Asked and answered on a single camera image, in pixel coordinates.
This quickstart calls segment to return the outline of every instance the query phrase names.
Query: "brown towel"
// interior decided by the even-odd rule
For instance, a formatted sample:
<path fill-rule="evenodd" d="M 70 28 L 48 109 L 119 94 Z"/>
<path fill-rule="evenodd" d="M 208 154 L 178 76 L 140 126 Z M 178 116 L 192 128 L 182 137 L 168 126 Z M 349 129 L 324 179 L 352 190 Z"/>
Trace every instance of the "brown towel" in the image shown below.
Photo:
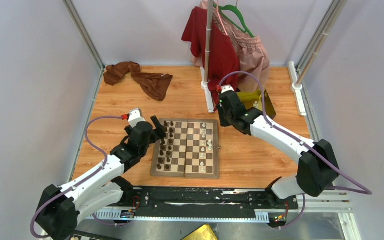
<path fill-rule="evenodd" d="M 133 80 L 152 99 L 161 102 L 166 98 L 167 89 L 172 82 L 173 76 L 161 73 L 141 73 L 141 66 L 136 62 L 124 61 L 107 66 L 106 72 L 103 74 L 103 80 L 106 84 L 114 86 L 121 82 L 129 72 L 131 72 Z"/>
<path fill-rule="evenodd" d="M 132 61 L 123 61 L 116 65 L 106 66 L 106 72 L 103 74 L 103 80 L 106 84 L 114 86 L 123 80 L 129 72 L 140 73 L 141 65 Z"/>
<path fill-rule="evenodd" d="M 160 102 L 166 98 L 167 89 L 173 79 L 170 74 L 144 72 L 132 72 L 131 77 L 148 96 Z"/>

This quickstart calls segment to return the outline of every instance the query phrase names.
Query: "wooden table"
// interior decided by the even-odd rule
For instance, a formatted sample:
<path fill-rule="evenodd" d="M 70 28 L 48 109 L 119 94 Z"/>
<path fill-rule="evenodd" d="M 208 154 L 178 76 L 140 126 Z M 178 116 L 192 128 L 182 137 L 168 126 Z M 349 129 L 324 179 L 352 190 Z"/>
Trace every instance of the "wooden table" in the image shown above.
<path fill-rule="evenodd" d="M 158 118 L 218 120 L 218 113 L 207 112 L 198 67 L 142 66 L 142 72 L 174 76 L 164 101 L 159 102 L 148 97 L 128 74 L 121 83 L 114 86 L 102 81 L 91 118 L 103 115 L 119 116 L 139 107 L 145 119 L 150 122 L 153 115 Z M 309 138 L 305 118 L 298 115 L 290 85 L 288 69 L 272 67 L 266 88 L 277 112 L 274 120 L 291 131 Z M 128 122 L 125 120 L 98 120 L 90 126 L 89 138 L 109 153 L 126 135 L 124 128 L 127 125 Z M 136 186 L 265 188 L 274 179 L 297 172 L 298 166 L 292 159 L 265 141 L 243 135 L 233 127 L 219 127 L 219 132 L 221 145 L 219 179 L 151 176 L 153 145 L 149 148 L 147 156 L 123 174 L 123 177 Z M 102 153 L 84 141 L 73 178 L 84 174 L 102 159 Z"/>

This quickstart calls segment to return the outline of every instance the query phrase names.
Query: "wooden chessboard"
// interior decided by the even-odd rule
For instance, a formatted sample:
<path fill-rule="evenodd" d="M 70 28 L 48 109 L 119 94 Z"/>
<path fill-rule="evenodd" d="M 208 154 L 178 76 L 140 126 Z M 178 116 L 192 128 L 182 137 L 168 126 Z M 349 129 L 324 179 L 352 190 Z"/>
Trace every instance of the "wooden chessboard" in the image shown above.
<path fill-rule="evenodd" d="M 219 178 L 219 122 L 161 118 L 167 137 L 155 143 L 151 175 Z"/>

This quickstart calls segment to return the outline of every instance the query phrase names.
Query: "red shirt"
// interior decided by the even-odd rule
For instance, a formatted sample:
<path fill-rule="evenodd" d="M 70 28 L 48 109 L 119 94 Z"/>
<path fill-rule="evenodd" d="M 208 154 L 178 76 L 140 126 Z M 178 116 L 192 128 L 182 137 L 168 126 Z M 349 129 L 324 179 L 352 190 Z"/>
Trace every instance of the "red shirt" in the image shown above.
<path fill-rule="evenodd" d="M 212 99 L 215 104 L 219 103 L 217 85 L 227 74 L 239 71 L 240 62 L 236 51 L 233 48 L 231 39 L 224 35 L 212 22 L 210 38 L 210 54 L 208 66 L 208 89 L 211 91 Z M 189 21 L 184 29 L 181 39 L 185 42 L 191 42 L 190 51 L 199 58 L 202 54 L 202 64 L 205 66 L 205 47 L 207 32 L 207 10 L 195 7 L 190 14 Z M 231 85 L 236 91 L 238 86 L 238 75 L 228 77 L 223 85 Z"/>

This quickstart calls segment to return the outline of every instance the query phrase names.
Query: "green hanger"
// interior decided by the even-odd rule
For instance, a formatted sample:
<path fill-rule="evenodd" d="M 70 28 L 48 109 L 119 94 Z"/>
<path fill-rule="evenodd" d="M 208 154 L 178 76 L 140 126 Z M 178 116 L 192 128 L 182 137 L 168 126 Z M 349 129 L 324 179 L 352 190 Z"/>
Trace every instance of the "green hanger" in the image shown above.
<path fill-rule="evenodd" d="M 247 25 L 245 25 L 244 17 L 242 16 L 241 11 L 239 11 L 239 9 L 237 7 L 235 7 L 233 5 L 226 5 L 226 6 L 218 6 L 218 9 L 220 10 L 221 15 L 223 15 L 223 17 L 225 17 L 227 20 L 229 20 L 229 22 L 231 22 L 233 25 L 235 25 L 235 27 L 237 27 L 242 32 L 249 34 L 251 36 L 251 38 L 254 38 L 254 35 L 248 29 Z M 234 23 L 232 20 L 230 20 L 230 18 L 228 18 L 226 15 L 224 15 L 222 13 L 222 11 L 231 11 L 232 13 L 234 13 L 237 16 L 237 18 L 239 18 L 240 24 L 242 24 L 242 27 L 244 29 L 240 28 L 236 23 Z"/>

